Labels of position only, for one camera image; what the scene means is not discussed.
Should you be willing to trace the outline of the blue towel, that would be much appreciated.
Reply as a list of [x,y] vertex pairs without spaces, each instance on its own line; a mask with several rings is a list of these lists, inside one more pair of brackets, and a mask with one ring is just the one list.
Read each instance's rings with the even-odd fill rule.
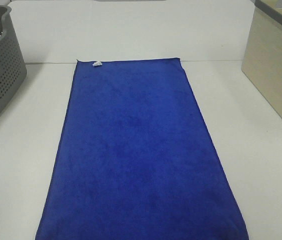
[[78,61],[38,240],[246,240],[178,58]]

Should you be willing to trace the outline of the beige storage box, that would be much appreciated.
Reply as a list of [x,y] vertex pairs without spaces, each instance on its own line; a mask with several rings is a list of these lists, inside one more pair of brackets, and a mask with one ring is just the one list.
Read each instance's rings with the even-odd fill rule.
[[282,0],[257,0],[242,71],[282,118]]

